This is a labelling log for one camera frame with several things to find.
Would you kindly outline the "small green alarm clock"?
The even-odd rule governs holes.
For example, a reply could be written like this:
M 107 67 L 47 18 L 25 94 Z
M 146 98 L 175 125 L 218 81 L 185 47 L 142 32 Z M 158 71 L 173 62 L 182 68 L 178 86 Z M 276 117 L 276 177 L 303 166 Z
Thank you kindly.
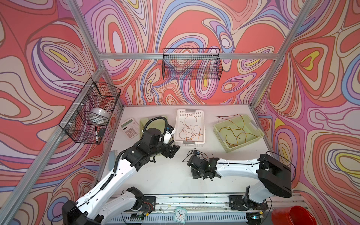
M 187 220 L 187 210 L 182 207 L 176 207 L 173 221 L 181 224 L 185 224 Z

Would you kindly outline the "red bucket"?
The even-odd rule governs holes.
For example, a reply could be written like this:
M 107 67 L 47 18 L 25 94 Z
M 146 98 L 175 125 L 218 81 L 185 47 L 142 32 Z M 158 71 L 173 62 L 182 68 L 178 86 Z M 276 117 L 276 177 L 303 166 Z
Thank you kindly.
M 271 214 L 274 225 L 317 225 L 314 216 L 301 206 L 277 208 Z

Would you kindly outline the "white desk calculator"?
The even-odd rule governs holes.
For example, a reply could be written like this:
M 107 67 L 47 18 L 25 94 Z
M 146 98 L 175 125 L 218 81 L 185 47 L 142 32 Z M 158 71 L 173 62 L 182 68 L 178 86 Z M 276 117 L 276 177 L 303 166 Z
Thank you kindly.
M 129 118 L 122 122 L 120 128 L 129 139 L 136 137 L 140 133 L 139 124 L 133 118 Z

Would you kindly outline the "large green perforated basket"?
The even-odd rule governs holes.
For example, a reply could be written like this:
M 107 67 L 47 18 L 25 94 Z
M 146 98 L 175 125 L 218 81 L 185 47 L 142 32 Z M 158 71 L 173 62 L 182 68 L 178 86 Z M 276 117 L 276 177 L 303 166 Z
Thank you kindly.
M 263 131 L 246 114 L 217 116 L 213 132 L 226 153 L 253 144 L 264 137 Z

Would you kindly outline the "white perforated basket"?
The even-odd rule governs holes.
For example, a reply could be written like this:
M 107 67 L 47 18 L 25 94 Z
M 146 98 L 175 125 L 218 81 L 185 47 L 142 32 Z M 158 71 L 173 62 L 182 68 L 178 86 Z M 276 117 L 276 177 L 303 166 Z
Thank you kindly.
M 204 111 L 178 109 L 175 123 L 175 144 L 190 147 L 203 147 L 205 141 Z

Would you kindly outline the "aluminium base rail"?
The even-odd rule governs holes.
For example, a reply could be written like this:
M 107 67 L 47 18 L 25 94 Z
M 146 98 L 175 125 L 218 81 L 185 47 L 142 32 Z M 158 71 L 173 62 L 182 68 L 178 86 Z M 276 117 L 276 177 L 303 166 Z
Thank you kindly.
M 211 221 L 218 218 L 218 214 L 230 214 L 236 212 L 235 205 L 240 202 L 244 193 L 215 193 L 215 194 L 161 194 L 144 196 L 139 190 L 126 191 L 120 196 L 105 196 L 104 190 L 99 193 L 91 192 L 76 203 L 87 217 L 94 219 L 103 216 L 101 224 L 104 225 L 114 218 L 120 218 L 121 213 L 149 213 L 152 222 L 162 221 L 161 216 L 170 216 L 175 213 L 177 207 L 184 208 L 188 214 L 209 215 Z

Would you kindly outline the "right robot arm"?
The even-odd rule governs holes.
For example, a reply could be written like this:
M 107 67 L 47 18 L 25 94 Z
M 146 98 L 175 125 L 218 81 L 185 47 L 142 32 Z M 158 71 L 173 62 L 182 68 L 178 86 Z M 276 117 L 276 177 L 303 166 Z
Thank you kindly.
M 223 177 L 242 177 L 256 179 L 257 183 L 248 185 L 245 194 L 231 200 L 229 206 L 234 210 L 246 211 L 261 206 L 272 196 L 292 197 L 292 171 L 267 153 L 251 160 L 227 160 L 218 157 L 200 157 L 198 151 L 188 154 L 184 159 L 191 168 L 193 179 L 210 179 Z

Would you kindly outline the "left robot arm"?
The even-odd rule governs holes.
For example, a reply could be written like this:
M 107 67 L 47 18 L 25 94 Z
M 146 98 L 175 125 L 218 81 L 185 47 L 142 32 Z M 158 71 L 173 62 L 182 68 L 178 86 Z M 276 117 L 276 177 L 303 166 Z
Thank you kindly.
M 65 225 L 105 225 L 125 211 L 146 217 L 155 206 L 143 193 L 130 187 L 120 197 L 111 200 L 116 190 L 144 165 L 155 162 L 158 154 L 173 158 L 180 148 L 171 139 L 172 126 L 167 118 L 158 116 L 147 121 L 139 141 L 119 153 L 113 169 L 93 189 L 76 201 L 68 200 L 62 212 L 51 222 L 62 219 Z

